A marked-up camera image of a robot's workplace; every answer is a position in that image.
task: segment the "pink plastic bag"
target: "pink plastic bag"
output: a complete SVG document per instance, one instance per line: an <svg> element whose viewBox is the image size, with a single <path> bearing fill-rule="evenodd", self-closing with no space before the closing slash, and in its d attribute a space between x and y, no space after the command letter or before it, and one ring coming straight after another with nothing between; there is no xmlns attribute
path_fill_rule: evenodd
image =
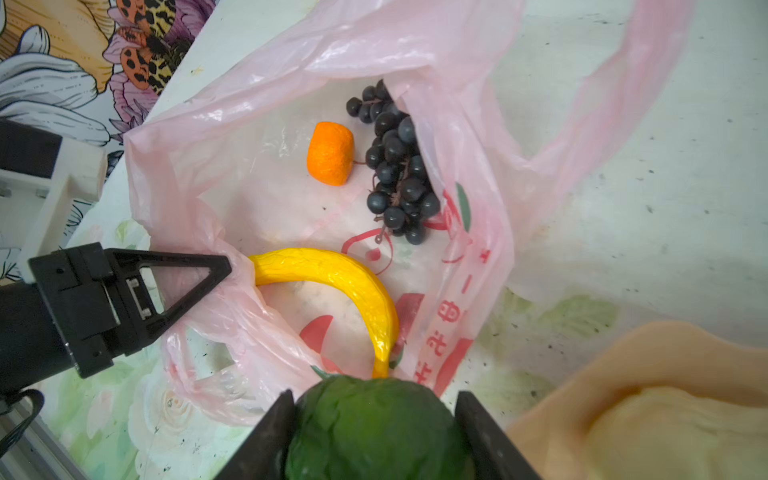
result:
<svg viewBox="0 0 768 480"><path fill-rule="evenodd" d="M524 159L488 83L521 0L323 0L191 100L126 138L131 207L155 250L222 253L233 273L164 338L179 394L215 419L254 423L313 366L369 376L372 348L342 294L256 289L245 257L284 247L353 255L387 286L401 320L391 373L442 393L529 237L575 183L627 139L682 50L693 0L638 0L621 49L578 92L560 134ZM306 172L319 121L347 125L362 158L370 125L346 99L383 77L414 118L442 215L427 241L385 238L366 209L372 172L344 187ZM166 300L194 275L159 275ZM186 328L225 343L234 365L198 379Z"/></svg>

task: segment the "floral wallpaper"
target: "floral wallpaper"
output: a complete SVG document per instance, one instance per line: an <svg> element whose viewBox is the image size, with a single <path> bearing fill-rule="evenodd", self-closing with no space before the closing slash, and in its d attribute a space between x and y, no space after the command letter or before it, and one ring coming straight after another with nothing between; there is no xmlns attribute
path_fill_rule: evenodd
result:
<svg viewBox="0 0 768 480"><path fill-rule="evenodd" d="M0 0L0 118L103 147L109 175L216 3ZM90 207L72 205L61 247ZM8 236L0 284L19 280Z"/></svg>
<svg viewBox="0 0 768 480"><path fill-rule="evenodd" d="M45 382L42 418L93 480L216 476L250 429L208 419L171 389L157 345L83 380Z"/></svg>

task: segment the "table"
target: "table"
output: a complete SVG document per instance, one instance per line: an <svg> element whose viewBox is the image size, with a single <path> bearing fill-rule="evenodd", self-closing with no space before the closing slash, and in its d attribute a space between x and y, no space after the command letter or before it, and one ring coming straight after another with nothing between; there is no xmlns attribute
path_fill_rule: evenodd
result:
<svg viewBox="0 0 768 480"><path fill-rule="evenodd" d="M314 0L223 0L151 117L300 20ZM509 129L534 152L578 79L616 48L630 2L531 2L494 73ZM471 389L502 424L618 336L687 319L768 346L768 18L765 2L700 2L684 58L624 149L594 172L518 258L443 396ZM74 243L147 248L120 163ZM198 339L213 372L227 355ZM85 381L43 382L43 419L97 478L212 478L248 429L210 421L167 386L157 346Z"/></svg>

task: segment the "pink flower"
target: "pink flower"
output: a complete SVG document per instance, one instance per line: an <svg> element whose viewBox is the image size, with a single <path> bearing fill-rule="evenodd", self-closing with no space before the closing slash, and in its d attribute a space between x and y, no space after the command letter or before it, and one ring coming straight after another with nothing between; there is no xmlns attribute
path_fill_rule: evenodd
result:
<svg viewBox="0 0 768 480"><path fill-rule="evenodd" d="M194 41L200 34L200 30L205 25L206 20L214 11L216 4L214 0L176 0L176 20L170 31L161 40L173 45L177 40ZM118 10L117 7L110 8L107 13L121 27L135 27Z"/></svg>
<svg viewBox="0 0 768 480"><path fill-rule="evenodd" d="M112 97L114 98L114 109L120 115L120 120L109 119L120 132L111 136L123 143L123 134L143 124L144 120L147 119L149 110L157 102L157 95L151 88L139 90L123 72L112 75L109 88L112 90Z"/></svg>
<svg viewBox="0 0 768 480"><path fill-rule="evenodd" d="M215 7L214 0L177 0L176 20L162 40L171 47L179 41L191 43L200 33ZM108 14L119 27L137 27L130 23L116 7L110 8ZM115 33L109 41L109 46L104 50L104 58L115 65L120 65L120 54L126 47L139 48L140 45L131 43ZM122 72L112 75L109 86L114 97L114 109L120 115L120 120L110 119L119 131L113 134L112 138L122 143L125 132L144 123L149 110L157 102L157 94L150 88L140 90Z"/></svg>

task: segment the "grape cluster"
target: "grape cluster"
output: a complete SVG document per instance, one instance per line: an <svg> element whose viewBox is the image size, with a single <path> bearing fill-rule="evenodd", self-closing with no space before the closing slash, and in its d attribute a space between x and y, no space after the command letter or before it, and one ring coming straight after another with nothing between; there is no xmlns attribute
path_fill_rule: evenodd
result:
<svg viewBox="0 0 768 480"><path fill-rule="evenodd" d="M383 220L382 232L421 244L426 237L423 220L440 212L440 200L429 183L413 119L397 108L383 80L366 87L362 100L350 98L346 111L364 124L374 123L376 138L366 152L366 165L376 171L378 183L368 196L368 210Z"/></svg>

